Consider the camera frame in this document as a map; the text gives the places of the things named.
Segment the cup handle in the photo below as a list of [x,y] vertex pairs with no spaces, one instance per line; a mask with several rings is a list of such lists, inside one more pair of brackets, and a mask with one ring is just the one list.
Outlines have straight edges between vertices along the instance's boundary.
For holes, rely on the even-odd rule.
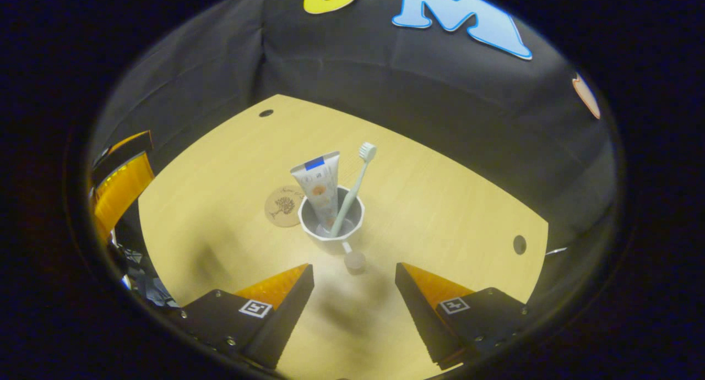
[[348,254],[353,251],[353,248],[350,247],[350,244],[347,242],[347,240],[343,241],[343,249],[345,249],[345,254]]

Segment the toothbrush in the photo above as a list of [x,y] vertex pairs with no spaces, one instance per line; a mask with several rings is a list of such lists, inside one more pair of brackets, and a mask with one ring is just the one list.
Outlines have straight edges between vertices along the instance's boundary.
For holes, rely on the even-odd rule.
[[360,184],[362,184],[362,177],[365,176],[365,170],[367,170],[367,166],[370,164],[370,161],[375,157],[375,153],[377,152],[377,147],[375,145],[365,142],[360,146],[360,158],[365,160],[365,164],[362,166],[362,171],[360,171],[360,176],[357,177],[357,182],[355,182],[355,186],[350,190],[345,195],[345,199],[343,200],[343,206],[340,207],[340,211],[338,212],[338,217],[335,218],[335,223],[333,224],[333,227],[330,228],[330,235],[335,238],[338,237],[338,233],[340,232],[340,228],[343,226],[343,220],[345,219],[345,215],[348,213],[348,210],[350,209],[350,206],[353,204],[353,201],[355,201],[355,198],[357,197],[357,192],[360,190]]

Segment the cork coaster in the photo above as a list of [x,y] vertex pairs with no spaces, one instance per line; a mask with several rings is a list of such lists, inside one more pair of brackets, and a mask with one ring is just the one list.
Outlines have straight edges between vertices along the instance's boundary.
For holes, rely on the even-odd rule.
[[264,215],[274,225],[292,227],[299,224],[298,210],[303,200],[304,192],[301,187],[279,187],[264,203]]

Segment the light blue letter m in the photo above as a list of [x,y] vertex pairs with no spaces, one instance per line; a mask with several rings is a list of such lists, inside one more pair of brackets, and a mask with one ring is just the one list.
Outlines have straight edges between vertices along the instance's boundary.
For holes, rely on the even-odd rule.
[[392,18],[392,23],[421,29],[431,26],[431,19],[424,15],[424,4],[445,30],[455,31],[476,15],[477,22],[468,28],[470,37],[521,59],[532,58],[512,17],[482,0],[402,0],[401,13]]

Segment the wooden table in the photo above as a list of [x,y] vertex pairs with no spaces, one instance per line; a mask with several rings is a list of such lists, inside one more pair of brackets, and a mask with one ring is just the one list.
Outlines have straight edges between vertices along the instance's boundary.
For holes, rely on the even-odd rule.
[[[274,113],[259,117],[267,109]],[[334,150],[341,152],[338,182],[352,186],[362,142],[378,147],[360,190],[367,211],[352,247],[368,267],[350,275],[343,257],[322,251],[300,225],[271,224],[264,202],[277,187],[296,184],[293,166]],[[151,260],[180,305],[313,264],[313,293],[277,369],[325,380],[441,373],[396,289],[396,263],[526,302],[548,234],[545,220],[461,164],[376,124],[282,95],[182,152],[139,198],[139,215]],[[516,235],[526,239],[524,254],[514,251]]]

